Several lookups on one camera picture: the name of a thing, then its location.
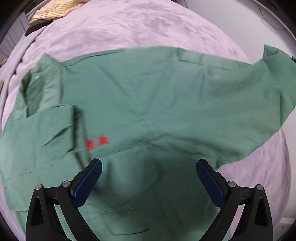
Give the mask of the lavender plush bed blanket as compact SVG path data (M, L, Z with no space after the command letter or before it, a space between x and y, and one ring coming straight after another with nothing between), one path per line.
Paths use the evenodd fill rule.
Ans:
M97 52L149 47L180 48L251 64L218 27L171 1L89 1L24 37L1 68L1 134L22 78L44 54L64 62ZM239 185L261 183L272 211L282 211L290 194L290 164L281 128L243 160L214 168ZM9 207L6 220L24 240L26 226Z

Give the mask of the green work jacket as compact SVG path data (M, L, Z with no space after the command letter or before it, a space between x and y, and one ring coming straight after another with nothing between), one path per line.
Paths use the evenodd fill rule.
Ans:
M295 107L295 63L255 64L173 47L44 54L22 78L1 134L1 181L25 226L37 184L92 159L103 172L81 214L100 240L199 240L217 214L195 166L243 160Z

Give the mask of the yellow striped cloth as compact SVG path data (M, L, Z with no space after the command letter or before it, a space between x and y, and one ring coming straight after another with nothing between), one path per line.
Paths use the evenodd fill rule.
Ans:
M47 21L56 20L65 17L74 9L88 3L88 0L52 0L38 9L31 20L29 25L37 25Z

